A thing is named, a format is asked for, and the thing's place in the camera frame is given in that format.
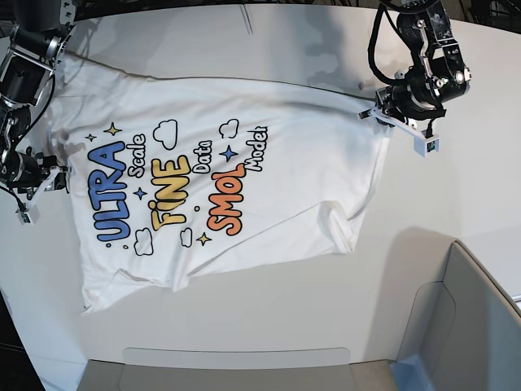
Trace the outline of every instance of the white tabletop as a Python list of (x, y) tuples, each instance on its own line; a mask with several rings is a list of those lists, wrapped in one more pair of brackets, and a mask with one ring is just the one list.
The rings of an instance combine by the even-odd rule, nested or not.
[[(372, 96), (366, 47), (373, 19), (374, 10), (326, 6), (149, 11), (81, 22), (69, 49), (154, 77), (245, 77)], [(453, 31), (471, 67), (471, 92), (446, 105), (439, 153), (423, 159), (410, 136), (395, 132), (354, 254), (207, 276), (176, 294), (149, 288), (81, 316), (68, 195), (45, 194), (34, 227), (20, 226), (14, 203), (0, 195), (0, 287), (41, 376), (73, 385), (60, 379), (54, 360), (81, 375), (87, 359), (118, 362), (128, 347), (344, 347), (353, 362), (395, 359), (414, 295), (440, 279), (453, 238), (485, 243), (489, 232), (521, 225), (521, 36), (462, 22)], [(390, 76), (410, 63), (385, 21), (377, 61)], [(369, 87), (359, 91), (361, 82)], [(503, 274), (495, 277), (507, 291), (521, 293), (521, 280)]]

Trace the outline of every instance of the white table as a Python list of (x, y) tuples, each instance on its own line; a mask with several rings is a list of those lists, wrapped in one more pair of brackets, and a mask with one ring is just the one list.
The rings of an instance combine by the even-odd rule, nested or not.
[[(82, 22), (69, 49), (155, 77), (246, 77), (372, 96), (373, 19), (374, 10), (325, 6), (151, 11)], [(521, 36), (461, 22), (453, 31), (471, 92), (446, 105), (439, 153), (423, 159), (410, 136), (395, 132), (354, 254), (212, 275), (175, 295), (149, 288), (84, 317), (68, 195), (45, 194), (34, 227), (20, 226), (14, 203), (0, 195), (0, 287), (46, 387), (74, 389), (87, 359), (121, 361), (127, 347), (345, 347), (353, 362), (395, 359), (414, 295), (440, 279), (453, 238), (482, 244), (489, 232), (521, 225)], [(385, 21), (377, 61), (387, 75), (409, 64)], [(361, 82), (373, 87), (360, 92)], [(496, 277), (521, 293), (519, 278)]]

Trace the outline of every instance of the cloud doodle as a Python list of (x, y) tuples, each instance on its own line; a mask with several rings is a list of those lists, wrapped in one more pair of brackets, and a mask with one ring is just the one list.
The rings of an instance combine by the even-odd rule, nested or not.
[(222, 138), (234, 138), (239, 131), (239, 120), (229, 120), (219, 126), (219, 133)]
[(186, 228), (181, 231), (181, 246), (190, 247), (192, 245), (192, 229)]
[(137, 256), (152, 255), (154, 247), (152, 246), (152, 233), (148, 228), (136, 230), (136, 243), (134, 243), (134, 251)]
[(172, 151), (177, 145), (177, 121), (161, 121), (152, 136), (155, 141), (163, 144), (164, 149)]

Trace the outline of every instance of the t-shirt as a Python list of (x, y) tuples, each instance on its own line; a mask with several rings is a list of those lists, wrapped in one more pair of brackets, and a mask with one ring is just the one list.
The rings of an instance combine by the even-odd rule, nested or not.
[(63, 65), (47, 119), (70, 167), (85, 312), (147, 286), (354, 250), (390, 135), (358, 119), (370, 102)]

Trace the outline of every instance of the sparkle icon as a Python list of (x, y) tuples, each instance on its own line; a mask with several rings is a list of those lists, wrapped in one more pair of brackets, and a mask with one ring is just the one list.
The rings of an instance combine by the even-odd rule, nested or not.
[(238, 153), (233, 152), (230, 146), (228, 146), (228, 148), (226, 148), (226, 151), (220, 153), (219, 155), (226, 156), (226, 161), (230, 161), (230, 159), (234, 156), (237, 156)]
[(135, 191), (134, 194), (139, 197), (139, 200), (141, 201), (143, 199), (143, 196), (146, 196), (148, 193), (143, 191), (141, 187), (138, 188), (138, 191)]
[(110, 134), (112, 134), (112, 136), (115, 136), (116, 133), (121, 132), (121, 129), (116, 129), (116, 127), (114, 126), (114, 122), (112, 122), (111, 123), (111, 129), (104, 130), (103, 132), (104, 133), (110, 133)]
[(205, 244), (206, 242), (211, 241), (211, 239), (208, 238), (208, 237), (206, 236), (206, 232), (203, 232), (203, 235), (202, 235), (200, 238), (198, 238), (197, 240), (198, 240), (199, 242), (201, 242), (201, 246), (204, 246), (204, 244)]

